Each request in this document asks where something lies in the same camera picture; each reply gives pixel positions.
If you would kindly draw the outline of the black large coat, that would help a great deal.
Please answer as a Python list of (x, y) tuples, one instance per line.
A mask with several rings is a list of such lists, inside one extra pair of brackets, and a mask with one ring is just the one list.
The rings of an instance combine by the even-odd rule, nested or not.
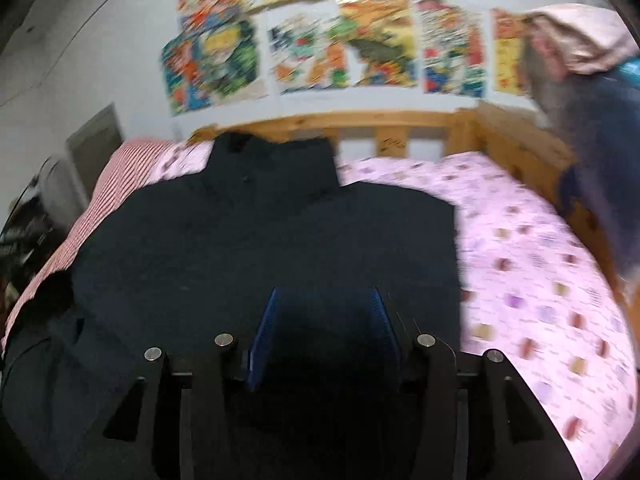
[[(70, 305), (4, 352), (13, 479), (407, 479), (426, 374), (404, 330), (460, 344), (456, 215), (341, 184), (331, 143), (229, 131), (195, 174), (133, 192), (68, 268)], [(255, 390), (250, 347), (279, 321)], [(370, 332), (376, 288), (399, 372)]]

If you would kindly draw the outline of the dark blue bagged clothes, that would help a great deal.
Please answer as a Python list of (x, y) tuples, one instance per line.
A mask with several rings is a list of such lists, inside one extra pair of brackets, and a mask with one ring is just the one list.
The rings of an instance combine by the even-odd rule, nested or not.
[(531, 44), (522, 61), (529, 94), (575, 155), (563, 200), (574, 195), (597, 216), (617, 274), (627, 282), (638, 278), (638, 84), (619, 68), (560, 76)]

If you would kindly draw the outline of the pink apple-print quilt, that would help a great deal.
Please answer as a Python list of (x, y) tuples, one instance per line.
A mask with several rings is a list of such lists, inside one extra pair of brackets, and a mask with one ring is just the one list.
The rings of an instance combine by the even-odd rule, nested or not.
[(588, 250), (551, 206), (487, 156), (341, 160), (344, 183), (401, 185), (454, 204), (462, 347), (501, 350), (533, 390), (586, 479), (636, 419), (636, 354), (625, 315)]

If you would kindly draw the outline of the red checked bed sheet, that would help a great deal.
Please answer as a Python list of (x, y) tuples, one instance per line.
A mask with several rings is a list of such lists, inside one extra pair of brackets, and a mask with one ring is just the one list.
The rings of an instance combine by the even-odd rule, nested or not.
[(96, 182), (87, 209), (9, 314), (2, 330), (2, 350), (6, 350), (26, 326), (46, 320), (70, 305), (72, 278), (68, 268), (81, 245), (131, 193), (148, 182), (154, 166), (170, 147), (168, 141), (134, 139), (115, 151)]

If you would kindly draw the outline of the standing fan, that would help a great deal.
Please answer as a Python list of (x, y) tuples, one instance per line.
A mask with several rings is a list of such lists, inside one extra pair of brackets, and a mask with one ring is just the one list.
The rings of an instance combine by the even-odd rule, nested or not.
[(42, 210), (52, 226), (68, 234), (85, 210), (70, 163), (64, 157), (47, 158), (35, 175), (34, 183)]

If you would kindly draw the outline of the orange-haired girl drawing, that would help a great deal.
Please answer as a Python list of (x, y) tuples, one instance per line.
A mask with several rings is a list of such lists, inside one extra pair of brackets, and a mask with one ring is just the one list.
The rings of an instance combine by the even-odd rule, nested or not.
[(166, 96), (172, 116), (210, 107), (210, 91), (204, 81), (191, 38), (171, 39), (160, 54)]

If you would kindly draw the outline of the city and waves drawing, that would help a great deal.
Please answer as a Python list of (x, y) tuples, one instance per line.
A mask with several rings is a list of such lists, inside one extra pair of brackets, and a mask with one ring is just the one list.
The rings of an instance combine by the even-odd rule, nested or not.
[(420, 1), (418, 12), (424, 92), (481, 99), (487, 76), (482, 14), (437, 0)]

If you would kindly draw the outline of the blonde boy drawing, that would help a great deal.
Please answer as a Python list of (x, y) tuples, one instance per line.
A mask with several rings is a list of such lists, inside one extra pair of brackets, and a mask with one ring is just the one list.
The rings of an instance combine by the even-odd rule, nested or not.
[(211, 106), (267, 95), (256, 37), (250, 18), (238, 18), (198, 36), (198, 67)]

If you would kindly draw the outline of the fruit and cup drawing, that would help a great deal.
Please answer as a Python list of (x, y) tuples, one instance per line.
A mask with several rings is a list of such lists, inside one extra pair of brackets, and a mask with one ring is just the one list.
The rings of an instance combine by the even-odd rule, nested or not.
[(335, 14), (294, 13), (268, 29), (271, 73), (281, 94), (345, 89), (347, 48)]

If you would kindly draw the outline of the landscape hill drawing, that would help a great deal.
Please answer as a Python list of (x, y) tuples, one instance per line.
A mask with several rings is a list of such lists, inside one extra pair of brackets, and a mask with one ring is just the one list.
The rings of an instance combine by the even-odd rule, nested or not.
[(360, 66), (357, 86), (418, 85), (418, 52), (408, 0), (340, 0), (340, 35)]

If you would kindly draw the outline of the yellow bear drawing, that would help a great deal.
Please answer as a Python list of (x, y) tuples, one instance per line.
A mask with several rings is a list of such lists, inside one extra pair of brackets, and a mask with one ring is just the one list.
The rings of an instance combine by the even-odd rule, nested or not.
[(525, 25), (520, 14), (502, 9), (491, 10), (492, 44), (494, 45), (495, 90), (512, 96), (525, 96), (525, 79), (521, 54)]

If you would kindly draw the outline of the mermaid drawing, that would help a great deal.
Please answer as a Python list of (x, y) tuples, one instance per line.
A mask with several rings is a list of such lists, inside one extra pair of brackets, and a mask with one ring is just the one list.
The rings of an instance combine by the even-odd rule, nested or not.
[(242, 13), (241, 0), (178, 0), (177, 12), (181, 30), (196, 32), (217, 28)]

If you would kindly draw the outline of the pink crumpled cloth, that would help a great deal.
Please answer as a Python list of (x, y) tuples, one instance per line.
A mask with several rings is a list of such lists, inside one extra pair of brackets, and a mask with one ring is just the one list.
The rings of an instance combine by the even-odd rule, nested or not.
[(639, 46), (613, 10), (562, 3), (528, 11), (529, 43), (555, 80), (568, 74), (603, 73), (638, 58)]

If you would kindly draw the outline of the wooden bed frame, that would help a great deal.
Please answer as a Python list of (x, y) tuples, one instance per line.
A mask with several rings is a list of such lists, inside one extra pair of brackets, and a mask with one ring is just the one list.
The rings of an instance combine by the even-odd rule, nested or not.
[(367, 128), (373, 131), (376, 154), (387, 157), (407, 155), (412, 130), (436, 129), (442, 132), (447, 155), (483, 153), (553, 206), (561, 205), (561, 174), (575, 161), (572, 151), (553, 134), (520, 113), (485, 101), (454, 112), (341, 110), (241, 122), (235, 128), (276, 142), (318, 130), (333, 144), (346, 129)]

